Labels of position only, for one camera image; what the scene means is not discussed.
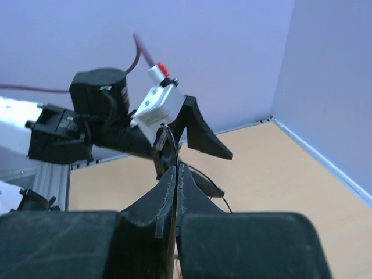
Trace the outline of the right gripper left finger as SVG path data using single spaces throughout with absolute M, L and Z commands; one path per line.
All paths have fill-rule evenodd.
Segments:
M 126 274 L 172 278 L 174 270 L 177 168 L 169 168 L 144 196 L 122 211 Z

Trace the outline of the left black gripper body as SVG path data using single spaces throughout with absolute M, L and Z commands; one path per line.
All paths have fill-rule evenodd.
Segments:
M 156 179 L 160 180 L 167 169 L 175 164 L 174 145 L 178 146 L 185 129 L 185 124 L 178 117 L 174 122 L 169 124 L 169 128 L 173 132 L 175 144 L 168 139 L 167 133 L 160 128 L 157 131 L 157 135 L 164 136 L 165 143 L 161 150 L 157 150 L 155 146 L 151 147 L 138 127 L 131 128 L 129 125 L 118 125 L 119 151 L 152 160 L 155 166 Z

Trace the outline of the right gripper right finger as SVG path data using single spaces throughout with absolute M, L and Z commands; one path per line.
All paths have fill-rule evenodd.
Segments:
M 179 168 L 176 240 L 183 278 L 238 278 L 238 215 L 216 206 Z

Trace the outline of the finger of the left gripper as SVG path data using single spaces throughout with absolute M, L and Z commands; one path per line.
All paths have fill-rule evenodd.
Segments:
M 199 189 L 210 198 L 222 198 L 225 192 L 216 183 L 196 168 L 190 168 L 192 177 Z

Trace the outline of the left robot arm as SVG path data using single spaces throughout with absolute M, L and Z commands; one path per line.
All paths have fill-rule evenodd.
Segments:
M 92 162 L 94 146 L 154 162 L 156 176 L 178 162 L 183 135 L 188 147 L 230 160 L 233 153 L 204 121 L 193 96 L 182 94 L 160 63 L 148 70 L 155 86 L 129 109 L 126 74 L 114 68 L 81 71 L 69 92 L 73 110 L 1 99 L 1 146 L 53 164 Z

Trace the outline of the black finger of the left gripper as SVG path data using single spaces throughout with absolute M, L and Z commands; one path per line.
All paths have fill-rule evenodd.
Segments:
M 204 121 L 194 96 L 186 96 L 181 110 L 174 121 L 174 136 L 180 140 L 187 130 L 189 148 L 222 159 L 232 159 L 233 153 L 217 138 Z

